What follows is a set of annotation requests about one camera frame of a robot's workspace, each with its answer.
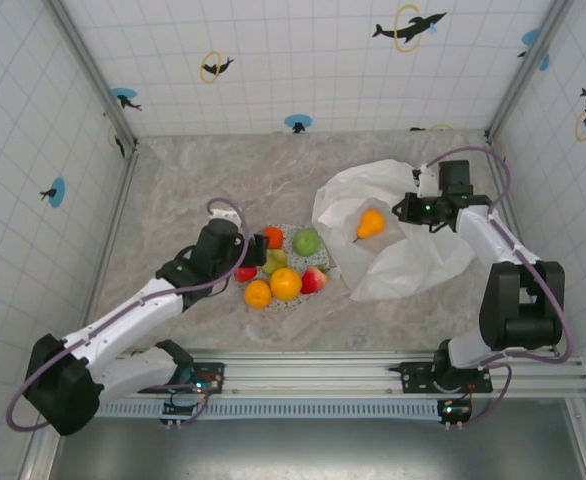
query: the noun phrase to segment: gray floor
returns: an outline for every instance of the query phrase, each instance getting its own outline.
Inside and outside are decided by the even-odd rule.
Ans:
[[[467,431],[384,420],[96,419],[64,440],[58,480],[579,480],[561,401],[506,401]]]
[[[346,168],[392,158],[418,166],[451,148],[482,145],[481,132],[370,132],[162,137],[142,141],[101,292],[98,313],[133,295],[207,221],[211,197],[236,200],[253,229],[309,226],[315,193]],[[476,192],[495,198],[486,158],[471,161]],[[244,305],[238,288],[201,301],[140,340],[226,350],[434,349],[477,325],[488,273],[477,260],[457,278],[409,298],[355,303],[341,280],[293,312]]]

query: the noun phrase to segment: white tiled wall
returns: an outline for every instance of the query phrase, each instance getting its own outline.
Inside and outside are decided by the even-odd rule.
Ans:
[[[415,16],[446,15],[401,53],[372,38]],[[551,0],[66,0],[139,136],[486,128]],[[404,46],[415,46],[417,38]],[[234,60],[215,79],[203,60]],[[207,61],[212,66],[216,57]]]
[[[566,271],[566,310],[586,364],[586,0],[577,1],[501,141],[524,240]],[[578,125],[580,138],[586,128]]]
[[[0,478],[29,435],[4,409],[33,343],[80,321],[124,160],[109,123],[41,0],[0,0]],[[63,177],[59,208],[39,192]],[[17,419],[34,421],[25,403]]]

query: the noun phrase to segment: robotic arm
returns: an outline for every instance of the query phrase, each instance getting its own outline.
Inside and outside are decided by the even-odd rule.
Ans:
[[[154,385],[191,381],[193,358],[170,340],[138,355],[118,356],[155,326],[209,297],[213,287],[185,293],[160,295],[160,292],[203,285],[220,278],[239,260],[245,241],[249,244],[241,266],[264,265],[268,238],[254,235],[245,239],[238,230],[239,218],[228,218],[226,212],[225,218],[216,216],[202,229],[194,246],[181,250],[165,263],[132,298],[61,340],[46,335],[34,345],[27,378],[67,346],[79,344],[24,393],[60,434],[69,435],[86,425],[101,403]],[[144,300],[153,294],[158,296]],[[119,316],[118,321],[108,324],[114,316]]]
[[[420,173],[414,172],[418,181]],[[442,162],[439,189],[441,195],[433,197],[407,193],[393,207],[393,213],[402,222],[428,225],[432,233],[448,226],[476,252],[490,271],[479,325],[442,342],[432,363],[404,363],[393,370],[402,373],[405,393],[450,393],[468,383],[475,385],[476,392],[491,392],[490,382],[486,382],[489,376],[482,367],[496,352],[555,346],[562,337],[558,312],[523,261],[546,282],[560,307],[564,270],[557,262],[542,261],[520,245],[497,210],[491,211],[488,197],[473,194],[468,161]]]

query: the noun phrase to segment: green apple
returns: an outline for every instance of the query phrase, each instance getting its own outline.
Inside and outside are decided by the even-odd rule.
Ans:
[[[264,273],[271,275],[275,270],[286,267],[286,253],[284,250],[269,248],[266,251],[266,263],[262,267]]]
[[[300,230],[293,237],[293,251],[301,257],[310,257],[320,247],[320,236],[315,230]]]

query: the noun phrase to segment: white plastic bag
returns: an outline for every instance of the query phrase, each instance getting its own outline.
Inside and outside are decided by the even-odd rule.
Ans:
[[[417,192],[413,167],[381,160],[335,175],[315,196],[313,226],[324,240],[356,301],[402,298],[464,271],[469,245],[450,228],[400,223],[391,208]],[[386,218],[383,233],[354,243],[362,213],[376,208]]]

